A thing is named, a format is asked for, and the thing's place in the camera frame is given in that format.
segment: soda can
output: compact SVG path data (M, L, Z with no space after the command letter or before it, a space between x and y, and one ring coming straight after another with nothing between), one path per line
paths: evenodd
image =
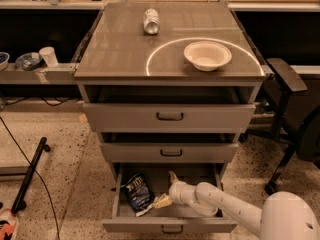
M149 35L156 35L160 29L159 14L155 9L148 9L143 15L143 28Z

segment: concrete floor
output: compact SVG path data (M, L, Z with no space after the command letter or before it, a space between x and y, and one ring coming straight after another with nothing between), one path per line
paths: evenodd
M0 113L17 142L32 159L41 137L47 137L50 153L43 153L37 171L45 181L59 223L60 239L216 239L254 240L238 225L230 234L134 234L108 233L101 220L111 218L115 181L90 131L82 102L68 101L49 106L41 100L10 105ZM0 166L27 165L16 144L0 122ZM225 192L262 207L268 197L264 184L282 157L281 148L268 140L249 137L238 151L222 179ZM320 221L320 173L312 164L294 158L279 181L279 189L302 197ZM0 178L0 201L11 208L21 177ZM57 239L48 195L34 175L25 197L27 208L18 213L19 240Z

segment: white cup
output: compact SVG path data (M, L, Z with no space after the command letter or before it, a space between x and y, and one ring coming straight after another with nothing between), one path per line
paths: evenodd
M58 60L53 47L44 47L39 51L39 53L48 67L55 67L58 65Z

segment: chair armrest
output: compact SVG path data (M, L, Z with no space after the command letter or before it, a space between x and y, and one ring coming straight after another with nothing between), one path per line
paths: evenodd
M270 58L267 59L267 63L275 73L275 77L279 84L290 94L304 92L308 89L297 72L282 59Z

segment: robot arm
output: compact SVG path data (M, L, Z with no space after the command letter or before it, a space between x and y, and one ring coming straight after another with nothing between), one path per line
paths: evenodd
M275 193L260 209L212 184L202 182L193 186L179 181L173 172L170 175L172 185L167 198L171 202L188 204L204 216L214 216L219 208L260 240L320 240L320 227L313 211L292 193Z

